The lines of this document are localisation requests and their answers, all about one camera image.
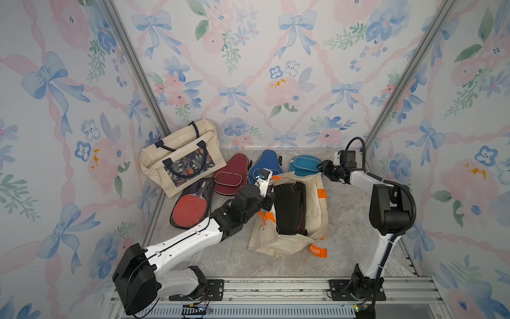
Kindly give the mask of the maroon ping pong paddle case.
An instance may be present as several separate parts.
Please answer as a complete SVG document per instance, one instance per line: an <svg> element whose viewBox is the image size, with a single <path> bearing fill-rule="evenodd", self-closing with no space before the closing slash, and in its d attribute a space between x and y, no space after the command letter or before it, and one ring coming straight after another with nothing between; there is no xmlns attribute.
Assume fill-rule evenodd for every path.
<svg viewBox="0 0 510 319"><path fill-rule="evenodd" d="M248 182L248 158L244 154L235 154L226 166L213 174L215 193L223 196L235 196Z"/></svg>

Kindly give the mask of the teal ping pong paddle case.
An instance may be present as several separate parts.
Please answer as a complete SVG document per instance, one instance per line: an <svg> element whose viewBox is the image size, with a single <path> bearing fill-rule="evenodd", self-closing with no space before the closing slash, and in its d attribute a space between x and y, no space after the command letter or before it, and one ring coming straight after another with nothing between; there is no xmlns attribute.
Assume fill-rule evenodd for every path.
<svg viewBox="0 0 510 319"><path fill-rule="evenodd" d="M322 160L310 155L300 155L290 160L289 170L297 177L306 177L319 173Z"/></svg>

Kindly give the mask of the black case red paddle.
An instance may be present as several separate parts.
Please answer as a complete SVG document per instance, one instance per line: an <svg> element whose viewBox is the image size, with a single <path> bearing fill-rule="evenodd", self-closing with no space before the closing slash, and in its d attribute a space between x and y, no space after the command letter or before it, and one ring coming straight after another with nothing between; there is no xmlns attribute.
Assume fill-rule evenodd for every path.
<svg viewBox="0 0 510 319"><path fill-rule="evenodd" d="M301 182L274 187L276 226L280 235L308 235L305 226L306 188Z"/></svg>

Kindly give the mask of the cream canvas bag orange handles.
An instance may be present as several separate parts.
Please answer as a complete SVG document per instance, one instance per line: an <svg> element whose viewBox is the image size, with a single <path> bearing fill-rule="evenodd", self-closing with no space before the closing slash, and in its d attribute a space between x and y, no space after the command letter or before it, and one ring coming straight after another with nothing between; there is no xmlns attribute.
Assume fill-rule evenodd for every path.
<svg viewBox="0 0 510 319"><path fill-rule="evenodd" d="M273 208L260 211L248 249L273 257L293 255L324 238L329 222L327 191L320 174L273 177Z"/></svg>

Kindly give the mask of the blue ping pong paddle case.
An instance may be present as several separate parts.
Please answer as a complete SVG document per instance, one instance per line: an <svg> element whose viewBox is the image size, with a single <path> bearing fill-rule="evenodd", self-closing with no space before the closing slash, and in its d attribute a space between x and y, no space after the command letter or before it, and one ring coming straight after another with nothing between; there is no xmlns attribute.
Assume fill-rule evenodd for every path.
<svg viewBox="0 0 510 319"><path fill-rule="evenodd" d="M255 184L261 169L272 171L273 176L282 174L282 157L278 156L273 150L264 150L257 162L248 171L249 183Z"/></svg>

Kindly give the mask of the cream canvas bag navy handles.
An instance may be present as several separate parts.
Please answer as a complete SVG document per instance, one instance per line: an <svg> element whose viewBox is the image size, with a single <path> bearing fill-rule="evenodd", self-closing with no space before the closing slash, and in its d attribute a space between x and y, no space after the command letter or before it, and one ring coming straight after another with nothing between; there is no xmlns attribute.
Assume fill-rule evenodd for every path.
<svg viewBox="0 0 510 319"><path fill-rule="evenodd" d="M227 164L216 125L207 119L191 122L144 148L139 163L142 172L169 198Z"/></svg>

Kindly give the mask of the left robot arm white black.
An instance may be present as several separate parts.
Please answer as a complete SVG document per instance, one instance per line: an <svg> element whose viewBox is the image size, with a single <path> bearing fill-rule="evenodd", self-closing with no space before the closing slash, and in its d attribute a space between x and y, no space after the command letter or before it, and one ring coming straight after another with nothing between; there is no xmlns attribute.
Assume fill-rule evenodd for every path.
<svg viewBox="0 0 510 319"><path fill-rule="evenodd" d="M125 252L112 280L128 316L136 317L157 299L182 296L201 299L208 283L199 267L174 271L175 265L195 253L240 232L258 212L273 208L274 193L268 181L246 184L195 227L156 245L136 243Z"/></svg>

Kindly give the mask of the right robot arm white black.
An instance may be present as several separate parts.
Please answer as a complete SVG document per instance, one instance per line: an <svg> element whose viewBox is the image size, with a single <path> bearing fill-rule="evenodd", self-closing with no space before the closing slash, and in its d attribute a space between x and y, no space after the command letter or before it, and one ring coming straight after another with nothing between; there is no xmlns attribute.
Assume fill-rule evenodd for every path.
<svg viewBox="0 0 510 319"><path fill-rule="evenodd" d="M349 288L359 295L370 288L378 291L394 244L416 221L413 195L408 186L358 168L354 151L341 150L333 161L325 160L317 169L332 182L355 186L370 195L369 222L375 236L363 261L356 264Z"/></svg>

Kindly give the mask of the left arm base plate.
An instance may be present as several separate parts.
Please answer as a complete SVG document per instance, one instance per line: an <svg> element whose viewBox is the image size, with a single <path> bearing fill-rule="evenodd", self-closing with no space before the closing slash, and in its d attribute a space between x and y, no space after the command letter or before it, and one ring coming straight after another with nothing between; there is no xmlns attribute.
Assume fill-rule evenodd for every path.
<svg viewBox="0 0 510 319"><path fill-rule="evenodd" d="M224 294L223 279L207 279L206 283L200 283L199 286L190 295L169 296L169 301L194 302L199 301L221 301Z"/></svg>

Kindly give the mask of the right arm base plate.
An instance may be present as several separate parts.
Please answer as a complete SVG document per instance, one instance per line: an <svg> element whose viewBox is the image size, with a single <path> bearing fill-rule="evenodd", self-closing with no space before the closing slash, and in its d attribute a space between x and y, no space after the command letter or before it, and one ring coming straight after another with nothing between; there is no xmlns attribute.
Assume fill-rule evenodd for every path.
<svg viewBox="0 0 510 319"><path fill-rule="evenodd" d="M333 301L349 301L349 302L362 302L372 301L385 301L386 294L382 288L384 279L379 280L379 286L376 285L375 279L362 280L359 283L354 283L350 279L330 279L329 296Z"/></svg>

